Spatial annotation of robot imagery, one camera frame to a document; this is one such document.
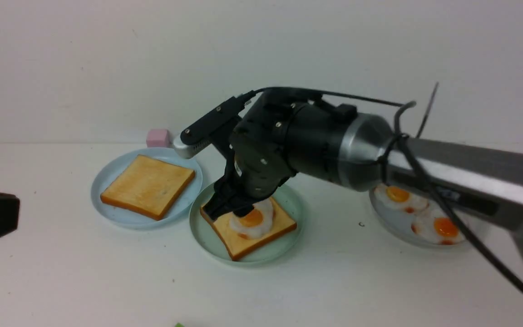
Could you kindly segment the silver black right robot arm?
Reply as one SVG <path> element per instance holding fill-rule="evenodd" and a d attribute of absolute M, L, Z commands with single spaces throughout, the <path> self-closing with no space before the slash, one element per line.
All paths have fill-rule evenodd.
<path fill-rule="evenodd" d="M 247 213 L 298 173 L 368 191 L 405 188 L 508 230 L 523 259 L 523 154 L 410 137 L 415 102 L 267 87 L 230 97 L 181 133 L 190 158 L 214 145 L 226 159 L 205 211 Z"/>

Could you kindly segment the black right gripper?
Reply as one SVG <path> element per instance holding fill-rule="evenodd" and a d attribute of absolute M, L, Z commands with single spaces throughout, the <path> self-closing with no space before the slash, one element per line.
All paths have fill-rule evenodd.
<path fill-rule="evenodd" d="M 300 173 L 342 184 L 338 161 L 348 129 L 348 105 L 326 101 L 321 91 L 251 93 L 259 98 L 232 131 L 233 158 L 226 159 L 224 174 L 203 206 L 211 221 L 227 213 L 247 216 L 254 200 L 270 197 Z"/>

